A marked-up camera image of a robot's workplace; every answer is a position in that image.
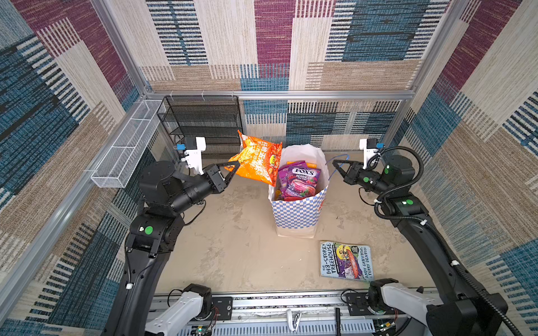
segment orange package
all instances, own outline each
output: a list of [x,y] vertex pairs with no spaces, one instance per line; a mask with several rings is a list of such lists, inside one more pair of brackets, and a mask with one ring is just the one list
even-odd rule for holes
[[278,167],[282,143],[273,144],[255,137],[241,134],[243,150],[232,157],[230,161],[239,161],[241,166],[236,174],[256,181],[262,181],[275,187],[277,185]]

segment black mesh organizer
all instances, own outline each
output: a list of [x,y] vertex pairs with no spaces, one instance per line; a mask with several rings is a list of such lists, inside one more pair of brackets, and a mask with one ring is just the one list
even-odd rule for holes
[[243,123],[235,96],[167,96],[159,119],[174,144],[183,137],[205,137],[205,159],[229,159],[239,153]]

